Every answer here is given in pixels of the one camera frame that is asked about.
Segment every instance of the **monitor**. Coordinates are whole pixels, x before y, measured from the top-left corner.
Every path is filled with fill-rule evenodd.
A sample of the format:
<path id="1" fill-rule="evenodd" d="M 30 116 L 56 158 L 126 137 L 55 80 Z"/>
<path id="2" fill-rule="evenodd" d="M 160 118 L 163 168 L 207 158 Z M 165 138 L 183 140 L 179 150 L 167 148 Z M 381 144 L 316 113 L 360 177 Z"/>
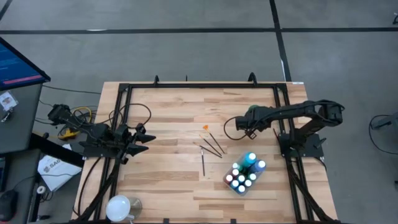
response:
<path id="1" fill-rule="evenodd" d="M 44 71 L 0 37 L 0 91 L 50 80 Z"/>

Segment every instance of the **concrete floor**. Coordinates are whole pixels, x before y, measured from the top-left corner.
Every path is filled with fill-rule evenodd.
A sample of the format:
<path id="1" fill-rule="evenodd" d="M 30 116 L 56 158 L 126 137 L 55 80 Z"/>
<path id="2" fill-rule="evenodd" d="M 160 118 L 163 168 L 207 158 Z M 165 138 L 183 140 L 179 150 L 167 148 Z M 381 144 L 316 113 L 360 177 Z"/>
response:
<path id="1" fill-rule="evenodd" d="M 0 0 L 0 7 L 5 0 Z M 390 27 L 398 2 L 277 0 L 282 27 Z M 273 27 L 265 0 L 13 0 L 0 30 Z M 274 33 L 3 35 L 51 77 L 51 86 L 101 91 L 106 81 L 283 81 Z M 311 100 L 346 106 L 344 123 L 322 136 L 328 177 L 339 219 L 397 223 L 398 156 L 375 150 L 368 122 L 398 111 L 398 32 L 283 34 L 293 81 L 305 82 Z M 47 103 L 96 105 L 99 96 L 44 88 Z M 45 118 L 48 106 L 39 105 Z M 40 132 L 58 130 L 35 124 Z M 374 133 L 384 149 L 398 152 L 394 128 Z M 70 218 L 79 177 L 57 191 L 41 213 Z"/>

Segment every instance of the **blue screen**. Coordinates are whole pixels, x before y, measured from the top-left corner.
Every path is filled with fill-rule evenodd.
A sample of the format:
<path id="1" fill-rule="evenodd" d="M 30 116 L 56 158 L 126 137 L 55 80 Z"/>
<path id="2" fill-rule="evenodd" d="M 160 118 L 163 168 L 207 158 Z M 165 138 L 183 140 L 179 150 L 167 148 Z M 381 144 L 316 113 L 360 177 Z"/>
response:
<path id="1" fill-rule="evenodd" d="M 0 44 L 0 86 L 16 87 L 45 78 L 34 68 Z"/>

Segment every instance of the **wooden tabletop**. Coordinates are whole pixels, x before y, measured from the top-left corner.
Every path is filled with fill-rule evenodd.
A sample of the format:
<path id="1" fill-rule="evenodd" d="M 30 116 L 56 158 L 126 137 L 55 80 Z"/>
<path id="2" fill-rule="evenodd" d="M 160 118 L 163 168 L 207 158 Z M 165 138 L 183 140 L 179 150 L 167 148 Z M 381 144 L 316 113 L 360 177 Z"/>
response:
<path id="1" fill-rule="evenodd" d="M 96 122 L 108 119 L 109 112 L 114 109 L 118 85 L 118 82 L 104 83 Z M 291 104 L 307 99 L 302 83 L 287 83 L 287 87 Z M 275 107 L 271 89 L 138 88 L 133 90 L 131 102 L 150 108 L 152 118 L 146 124 L 147 134 L 157 137 L 146 144 L 149 150 L 131 157 L 126 165 L 121 166 L 119 173 L 117 194 L 137 197 L 142 202 L 143 210 L 136 223 L 161 223 L 163 218 L 169 218 L 172 223 L 229 223 L 232 218 L 236 218 L 238 223 L 295 222 L 286 164 L 272 130 L 275 128 L 279 132 L 277 122 L 259 133 L 255 140 L 230 140 L 223 131 L 228 118 L 244 115 L 251 105 Z M 131 106 L 128 125 L 135 126 L 138 121 L 145 121 L 148 115 L 145 108 Z M 297 127 L 301 127 L 308 119 L 296 118 L 294 121 Z M 199 137 L 202 134 L 216 147 L 202 128 L 206 124 L 226 154 L 220 159 L 206 152 L 206 176 L 203 176 L 200 148 L 192 142 L 206 146 Z M 226 130 L 232 137 L 242 135 L 235 130 L 233 122 L 227 125 Z M 267 170 L 241 197 L 231 191 L 222 178 L 232 163 L 248 151 L 265 160 Z M 92 158 L 85 162 L 78 192 L 95 160 Z M 97 164 L 88 180 L 82 211 L 98 191 L 103 161 Z M 303 158 L 303 163 L 310 193 L 326 214 L 337 218 L 325 168 L 313 158 Z M 302 216 L 306 218 L 301 193 L 298 196 Z M 105 196 L 101 212 L 103 218 L 107 201 L 108 196 Z"/>

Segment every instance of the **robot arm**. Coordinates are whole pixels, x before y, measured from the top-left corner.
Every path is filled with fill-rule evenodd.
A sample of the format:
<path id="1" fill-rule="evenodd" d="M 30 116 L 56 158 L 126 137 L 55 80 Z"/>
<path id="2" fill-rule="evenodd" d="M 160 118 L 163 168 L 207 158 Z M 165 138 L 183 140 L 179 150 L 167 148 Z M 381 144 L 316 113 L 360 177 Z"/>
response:
<path id="1" fill-rule="evenodd" d="M 305 143 L 305 139 L 311 134 L 321 130 L 325 126 L 337 126 L 343 122 L 341 112 L 344 107 L 334 101 L 305 101 L 296 105 L 271 108 L 253 105 L 244 116 L 235 119 L 237 130 L 245 130 L 245 136 L 250 139 L 256 137 L 255 131 L 263 131 L 271 126 L 271 122 L 281 119 L 298 118 L 305 116 L 312 120 L 300 129 L 291 133 L 291 141 L 299 144 Z"/>
<path id="2" fill-rule="evenodd" d="M 85 154 L 88 157 L 112 157 L 120 160 L 121 164 L 126 164 L 127 154 L 135 156 L 136 154 L 148 150 L 148 147 L 137 145 L 136 142 L 149 142 L 154 140 L 155 136 L 146 135 L 143 124 L 138 124 L 136 133 L 133 135 L 129 132 L 129 128 L 125 124 L 121 124 L 115 131 L 104 123 L 91 124 L 76 117 L 70 112 L 67 105 L 54 105 L 48 114 L 49 120 L 53 121 L 53 125 L 65 124 L 68 128 L 84 132 L 88 135 L 87 141 L 79 142 L 90 151 L 91 154 Z"/>

